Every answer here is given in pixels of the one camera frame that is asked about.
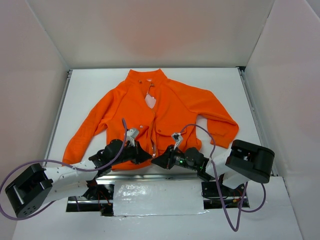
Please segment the orange zip jacket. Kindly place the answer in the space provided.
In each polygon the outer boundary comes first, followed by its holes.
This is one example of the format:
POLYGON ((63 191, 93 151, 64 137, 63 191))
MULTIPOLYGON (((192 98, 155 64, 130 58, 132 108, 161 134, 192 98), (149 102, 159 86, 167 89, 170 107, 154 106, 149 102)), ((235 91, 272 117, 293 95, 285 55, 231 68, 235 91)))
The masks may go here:
POLYGON ((169 79, 160 69, 130 70, 125 80, 92 108, 67 144, 62 160, 79 163, 94 136, 106 132, 106 140, 111 142, 122 139, 125 128, 139 131, 136 140, 150 155, 163 154, 174 142, 173 133, 183 137, 182 151, 200 149, 195 129, 198 116, 207 120, 211 143, 228 148, 239 126, 211 91, 169 79))

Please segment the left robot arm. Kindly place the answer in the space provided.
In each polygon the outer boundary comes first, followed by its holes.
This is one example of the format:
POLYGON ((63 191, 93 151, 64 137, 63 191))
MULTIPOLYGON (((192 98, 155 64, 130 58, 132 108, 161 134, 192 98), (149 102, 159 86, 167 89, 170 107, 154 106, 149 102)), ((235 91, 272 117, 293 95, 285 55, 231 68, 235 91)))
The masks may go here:
POLYGON ((76 164, 58 162, 57 167, 43 167, 39 162, 32 163, 4 190, 15 213, 13 219, 28 219, 42 205, 63 198, 96 200, 99 194, 105 193, 97 179, 110 173, 114 165, 125 162, 140 165, 151 157, 138 141, 124 144, 114 139, 104 149, 76 164))

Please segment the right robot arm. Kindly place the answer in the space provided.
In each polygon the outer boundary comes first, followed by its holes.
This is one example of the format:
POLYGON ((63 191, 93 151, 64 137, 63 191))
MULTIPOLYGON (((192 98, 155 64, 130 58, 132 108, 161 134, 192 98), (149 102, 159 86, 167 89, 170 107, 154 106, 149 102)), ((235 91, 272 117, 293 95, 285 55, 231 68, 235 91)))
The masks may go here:
POLYGON ((267 184, 270 181, 274 158, 275 153, 271 149, 236 139, 226 152, 214 158, 205 157, 195 147, 183 152, 170 145, 151 162, 167 170, 179 166, 195 171, 205 182, 221 178, 217 184, 218 192, 228 196, 239 185, 248 181, 267 184))

